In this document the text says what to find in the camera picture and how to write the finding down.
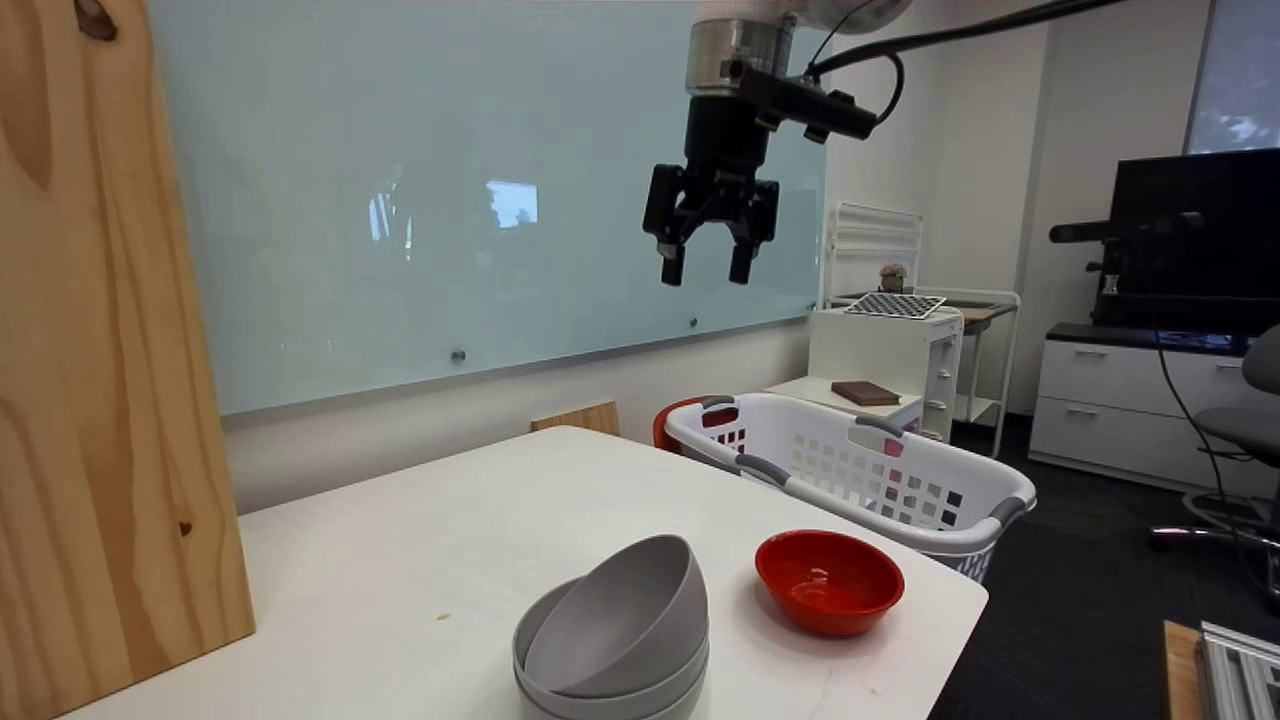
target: white cabinet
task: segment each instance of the white cabinet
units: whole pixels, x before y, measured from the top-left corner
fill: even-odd
[[[1228,354],[1162,354],[1162,367],[1189,414],[1198,410],[1280,410],[1240,375]],[[1031,459],[1098,478],[1212,489],[1206,454],[1182,422],[1154,348],[1098,341],[1049,341],[1031,424]],[[1233,495],[1273,495],[1275,478],[1252,459],[1220,459]]]

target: whiteboard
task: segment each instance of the whiteboard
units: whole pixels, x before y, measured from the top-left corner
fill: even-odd
[[[154,0],[219,414],[804,317],[822,153],[774,131],[774,242],[660,283],[693,0]],[[801,34],[791,59],[821,36]]]

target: basket handle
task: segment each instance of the basket handle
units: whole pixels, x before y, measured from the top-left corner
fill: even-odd
[[[905,429],[894,429],[894,424],[888,424],[888,422],[880,422],[880,416],[852,416],[852,424],[866,424],[866,429],[877,429],[877,434],[885,434],[885,437],[905,437]]]
[[[763,455],[736,455],[736,474],[744,474],[744,478],[757,478],[757,482],[763,482],[763,486],[774,486],[774,489],[788,489],[788,470],[780,470],[780,464],[769,464]]]
[[[1020,495],[1002,495],[997,508],[991,508],[991,517],[1000,522],[1000,530],[1006,530],[1013,522],[1020,522],[1020,517],[1026,517],[1031,508],[1026,508],[1026,502],[1020,502]]]

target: white laundry basket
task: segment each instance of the white laundry basket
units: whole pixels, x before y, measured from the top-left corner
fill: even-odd
[[[696,400],[665,429],[696,459],[771,482],[971,582],[1034,508],[1034,486],[1006,464],[785,398]]]

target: red bowl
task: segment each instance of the red bowl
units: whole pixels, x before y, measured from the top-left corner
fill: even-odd
[[[905,574],[880,548],[840,534],[763,541],[757,577],[774,613],[815,635],[866,634],[905,595]]]

